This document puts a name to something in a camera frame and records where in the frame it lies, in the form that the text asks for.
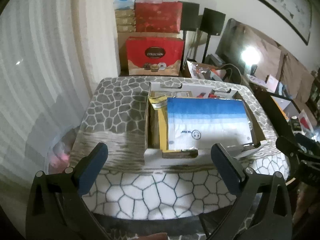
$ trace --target speaker stand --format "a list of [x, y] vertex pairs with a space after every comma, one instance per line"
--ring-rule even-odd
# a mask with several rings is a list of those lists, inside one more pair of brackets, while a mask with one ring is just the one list
[[208, 46], [209, 46], [210, 38], [211, 38], [211, 35], [210, 35], [210, 34], [208, 34], [208, 36], [207, 36], [207, 42], [205, 43], [205, 48], [204, 48], [204, 53], [203, 53], [202, 63], [204, 63], [204, 61], [205, 61], [205, 57], [207, 56], [207, 50], [208, 50]]
[[186, 47], [186, 38], [187, 38], [187, 31], [183, 31], [183, 49], [182, 49], [182, 58], [181, 58], [181, 63], [180, 63], [180, 72], [183, 70], [183, 58], [184, 58], [184, 49]]

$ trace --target reddish brown object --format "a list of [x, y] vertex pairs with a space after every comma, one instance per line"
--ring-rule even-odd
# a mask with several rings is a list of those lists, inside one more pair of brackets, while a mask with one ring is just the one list
[[179, 33], [181, 2], [136, 3], [136, 32]]
[[184, 41], [164, 37], [129, 37], [130, 75], [179, 75]]

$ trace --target blue and white tissue package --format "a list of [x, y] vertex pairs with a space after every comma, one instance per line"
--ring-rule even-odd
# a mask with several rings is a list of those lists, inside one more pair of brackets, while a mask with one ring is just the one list
[[168, 98], [169, 150], [252, 143], [244, 103], [235, 99]]
[[134, 9], [134, 1], [135, 0], [114, 0], [113, 8], [115, 10], [128, 10]]

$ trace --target stone pattern tablecloth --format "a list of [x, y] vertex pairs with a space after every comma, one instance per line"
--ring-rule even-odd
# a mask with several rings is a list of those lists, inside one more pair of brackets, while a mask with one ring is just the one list
[[156, 220], [210, 212], [230, 205], [231, 195], [213, 164], [167, 168], [144, 165], [144, 113], [149, 82], [166, 86], [181, 83], [211, 85], [216, 90], [237, 89], [254, 113], [268, 144], [242, 161], [258, 173], [289, 173], [285, 156], [276, 149], [276, 133], [250, 90], [231, 83], [172, 77], [103, 79], [84, 116], [71, 152], [71, 165], [102, 141], [109, 156], [90, 193], [83, 197], [95, 213], [124, 219]]

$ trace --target red box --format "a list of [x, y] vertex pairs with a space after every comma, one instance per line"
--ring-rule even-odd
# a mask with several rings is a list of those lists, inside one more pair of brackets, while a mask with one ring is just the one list
[[181, 2], [136, 3], [136, 32], [179, 33]]
[[129, 37], [129, 75], [179, 75], [183, 43], [176, 38]]

